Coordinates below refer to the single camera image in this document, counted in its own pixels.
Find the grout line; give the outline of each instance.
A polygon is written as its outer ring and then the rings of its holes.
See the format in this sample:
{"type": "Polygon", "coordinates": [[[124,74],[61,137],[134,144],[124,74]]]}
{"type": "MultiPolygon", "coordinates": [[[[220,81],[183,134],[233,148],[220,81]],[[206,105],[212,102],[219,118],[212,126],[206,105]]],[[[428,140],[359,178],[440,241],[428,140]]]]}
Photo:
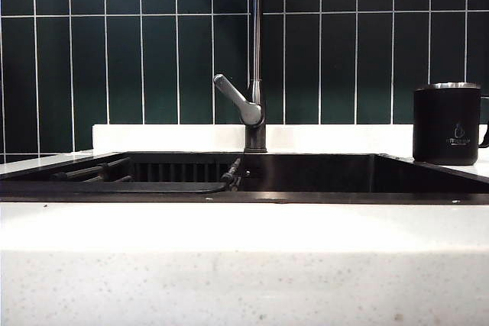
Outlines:
{"type": "MultiPolygon", "coordinates": [[[[397,10],[397,11],[271,11],[264,12],[264,15],[355,15],[355,14],[389,14],[389,13],[489,13],[489,9],[442,9],[442,10],[397,10]]],[[[250,13],[179,13],[179,17],[209,17],[209,16],[239,16],[239,15],[251,15],[250,13]]],[[[175,17],[175,13],[143,13],[143,14],[133,14],[133,15],[2,15],[2,18],[82,18],[82,17],[175,17]]]]}
{"type": "Polygon", "coordinates": [[[105,98],[107,104],[107,124],[110,124],[110,108],[108,104],[108,42],[107,42],[107,0],[104,0],[104,35],[105,35],[105,98]]]}
{"type": "Polygon", "coordinates": [[[391,59],[390,59],[390,124],[394,123],[394,38],[396,34],[396,0],[392,0],[391,59]]]}
{"type": "Polygon", "coordinates": [[[178,39],[178,0],[175,0],[176,123],[180,125],[180,49],[178,39]]]}
{"type": "Polygon", "coordinates": [[[319,0],[319,88],[318,88],[318,124],[321,124],[321,93],[322,93],[322,0],[319,0]]]}
{"type": "Polygon", "coordinates": [[[71,19],[72,0],[68,0],[68,10],[70,12],[70,93],[71,93],[71,142],[72,151],[75,151],[75,95],[73,88],[73,22],[71,19]]]}
{"type": "Polygon", "coordinates": [[[247,37],[246,37],[246,40],[247,40],[247,49],[246,49],[246,62],[247,62],[247,79],[246,79],[246,86],[247,86],[247,89],[250,88],[250,78],[251,78],[251,74],[250,74],[250,0],[246,0],[246,11],[247,11],[247,29],[246,29],[246,34],[247,34],[247,37]]]}
{"type": "Polygon", "coordinates": [[[286,67],[285,67],[285,61],[286,61],[286,45],[287,45],[287,39],[286,39],[286,34],[287,34],[287,12],[286,12],[286,5],[287,5],[287,0],[283,0],[283,124],[285,125],[286,123],[286,103],[287,103],[287,95],[285,93],[285,85],[286,85],[286,67]]]}
{"type": "Polygon", "coordinates": [[[215,44],[214,44],[214,0],[211,0],[211,43],[212,43],[212,124],[215,124],[215,86],[214,86],[214,74],[215,74],[215,44]]]}
{"type": "Polygon", "coordinates": [[[428,13],[428,84],[431,83],[431,0],[429,3],[429,13],[428,13]]]}
{"type": "Polygon", "coordinates": [[[0,87],[2,88],[2,136],[3,136],[3,157],[6,158],[7,144],[5,143],[5,89],[4,89],[4,70],[3,70],[3,37],[2,37],[2,0],[0,0],[0,87]]]}
{"type": "Polygon", "coordinates": [[[355,0],[355,100],[353,122],[357,124],[358,113],[358,0],[355,0]]]}
{"type": "Polygon", "coordinates": [[[39,66],[37,56],[37,0],[34,0],[33,12],[34,12],[34,68],[36,78],[36,126],[37,126],[37,156],[40,156],[40,131],[39,131],[39,66]]]}
{"type": "Polygon", "coordinates": [[[465,49],[464,49],[464,82],[467,82],[467,51],[468,51],[468,0],[465,0],[465,49]]]}
{"type": "Polygon", "coordinates": [[[141,113],[143,125],[146,124],[146,112],[144,105],[144,46],[143,46],[143,0],[139,0],[139,47],[141,52],[141,113]]]}

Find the mug handle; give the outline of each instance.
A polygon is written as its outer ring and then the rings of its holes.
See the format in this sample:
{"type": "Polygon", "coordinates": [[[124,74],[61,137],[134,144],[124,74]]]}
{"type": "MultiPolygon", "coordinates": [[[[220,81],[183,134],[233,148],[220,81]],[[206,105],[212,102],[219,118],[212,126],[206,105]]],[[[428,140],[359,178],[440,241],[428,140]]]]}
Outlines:
{"type": "MultiPolygon", "coordinates": [[[[489,95],[481,95],[481,99],[489,99],[489,95]]],[[[487,147],[489,147],[489,121],[487,122],[487,130],[484,139],[482,140],[482,143],[479,144],[479,148],[487,147]]]]}

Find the kitchen sink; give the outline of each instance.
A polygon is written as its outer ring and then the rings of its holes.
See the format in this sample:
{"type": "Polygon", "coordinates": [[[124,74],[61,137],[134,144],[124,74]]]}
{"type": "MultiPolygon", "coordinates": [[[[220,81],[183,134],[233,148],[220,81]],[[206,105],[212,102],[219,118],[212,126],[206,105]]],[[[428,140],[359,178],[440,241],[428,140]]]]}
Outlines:
{"type": "Polygon", "coordinates": [[[489,179],[383,154],[129,152],[7,173],[0,194],[13,201],[485,203],[489,179]]]}

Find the dark green tile wall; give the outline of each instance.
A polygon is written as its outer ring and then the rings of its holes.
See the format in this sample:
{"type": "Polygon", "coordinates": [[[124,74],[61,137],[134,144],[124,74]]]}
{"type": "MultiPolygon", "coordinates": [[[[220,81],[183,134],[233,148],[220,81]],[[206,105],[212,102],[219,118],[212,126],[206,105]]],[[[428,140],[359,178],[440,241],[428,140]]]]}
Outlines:
{"type": "MultiPolygon", "coordinates": [[[[89,149],[108,121],[239,123],[212,74],[245,93],[249,4],[1,0],[0,153],[89,149]]],[[[489,0],[264,0],[264,11],[269,124],[409,124],[422,84],[489,93],[489,0]]]]}

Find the logo on mug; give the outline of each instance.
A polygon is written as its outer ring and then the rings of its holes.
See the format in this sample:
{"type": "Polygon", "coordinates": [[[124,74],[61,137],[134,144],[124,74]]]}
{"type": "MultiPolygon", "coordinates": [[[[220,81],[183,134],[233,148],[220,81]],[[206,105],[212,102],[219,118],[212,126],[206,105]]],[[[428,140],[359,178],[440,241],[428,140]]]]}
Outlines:
{"type": "Polygon", "coordinates": [[[446,140],[449,145],[452,146],[464,146],[471,142],[470,139],[462,139],[465,136],[465,130],[458,122],[453,131],[453,136],[446,140]]]}
{"type": "Polygon", "coordinates": [[[455,131],[454,131],[453,135],[455,136],[456,139],[460,139],[461,137],[464,137],[464,135],[465,135],[465,130],[462,129],[459,122],[455,126],[455,131]]]}

